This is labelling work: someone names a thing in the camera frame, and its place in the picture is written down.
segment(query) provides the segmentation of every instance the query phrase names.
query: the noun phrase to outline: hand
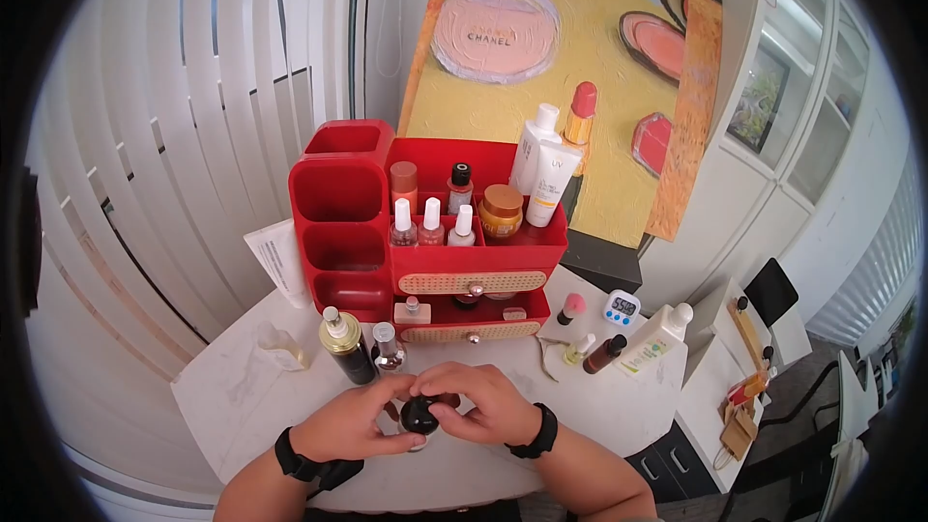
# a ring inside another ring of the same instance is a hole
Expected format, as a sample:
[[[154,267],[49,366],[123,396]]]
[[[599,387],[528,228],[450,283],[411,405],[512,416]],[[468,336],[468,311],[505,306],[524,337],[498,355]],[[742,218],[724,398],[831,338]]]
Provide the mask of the hand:
[[[409,389],[412,395],[458,393],[473,402],[464,415],[447,403],[434,403],[429,411],[449,435],[484,444],[528,445],[541,430],[541,410],[519,393],[493,365],[469,367],[457,362],[435,365],[422,373]]]
[[[403,453],[424,444],[424,435],[383,435],[375,423],[394,398],[409,399],[415,381],[416,376],[410,375],[384,376],[373,385],[342,391],[290,430],[290,445],[314,462],[328,462]]]

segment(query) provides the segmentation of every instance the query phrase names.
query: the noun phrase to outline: brown dropper bottle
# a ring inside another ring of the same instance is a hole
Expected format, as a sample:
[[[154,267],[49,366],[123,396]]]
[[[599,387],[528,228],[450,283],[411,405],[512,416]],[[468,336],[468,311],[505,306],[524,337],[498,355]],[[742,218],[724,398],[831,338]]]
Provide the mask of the brown dropper bottle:
[[[617,334],[613,338],[606,339],[602,345],[597,347],[583,361],[583,370],[593,375],[599,373],[606,365],[612,363],[612,360],[619,356],[622,349],[628,341],[624,335]]]

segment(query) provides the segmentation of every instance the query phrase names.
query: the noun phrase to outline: yellow painted background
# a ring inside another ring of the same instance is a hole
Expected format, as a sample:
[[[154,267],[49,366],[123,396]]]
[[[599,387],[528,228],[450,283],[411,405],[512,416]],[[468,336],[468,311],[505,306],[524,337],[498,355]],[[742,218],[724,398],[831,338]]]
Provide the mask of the yellow painted background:
[[[561,109],[560,132],[574,88],[592,81],[598,90],[592,149],[571,228],[637,247],[657,179],[632,157],[633,131],[655,111],[673,121],[677,88],[631,59],[618,23],[628,11],[672,19],[651,0],[551,1],[561,17],[561,44],[547,71],[517,85],[485,85],[447,73],[430,52],[406,134],[515,143],[541,102]]]

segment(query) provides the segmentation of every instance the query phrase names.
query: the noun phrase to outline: painting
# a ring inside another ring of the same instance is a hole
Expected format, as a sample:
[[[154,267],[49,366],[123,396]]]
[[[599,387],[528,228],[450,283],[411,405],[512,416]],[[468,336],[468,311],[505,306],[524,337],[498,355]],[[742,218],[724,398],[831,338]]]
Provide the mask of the painting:
[[[673,240],[702,159],[721,0],[429,0],[397,134],[516,143],[540,103],[583,154],[570,227]]]
[[[760,154],[764,149],[770,127],[777,118],[789,75],[788,64],[763,45],[758,45],[757,55],[748,71],[747,85],[741,92],[735,115],[727,129],[728,133],[751,148],[755,154]]]

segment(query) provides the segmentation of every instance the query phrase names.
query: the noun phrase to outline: cabinet handle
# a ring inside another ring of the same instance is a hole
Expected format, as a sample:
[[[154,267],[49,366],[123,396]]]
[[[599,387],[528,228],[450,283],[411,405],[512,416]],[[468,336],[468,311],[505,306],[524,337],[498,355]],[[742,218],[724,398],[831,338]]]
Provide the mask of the cabinet handle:
[[[678,469],[678,470],[680,470],[681,472],[683,472],[684,474],[686,474],[687,472],[690,471],[690,469],[687,468],[687,467],[683,467],[683,465],[680,463],[680,461],[679,461],[679,460],[677,459],[677,457],[674,455],[674,451],[677,451],[677,448],[673,448],[673,449],[670,450],[670,459],[673,460],[673,461],[674,461],[674,464],[677,465],[677,469]]]
[[[651,473],[651,470],[648,469],[648,465],[644,463],[644,459],[645,459],[645,458],[642,458],[642,459],[641,459],[641,468],[644,470],[645,474],[648,475],[648,478],[650,478],[650,479],[652,479],[652,480],[657,479],[657,476],[655,476],[654,474],[652,474],[652,473]]]

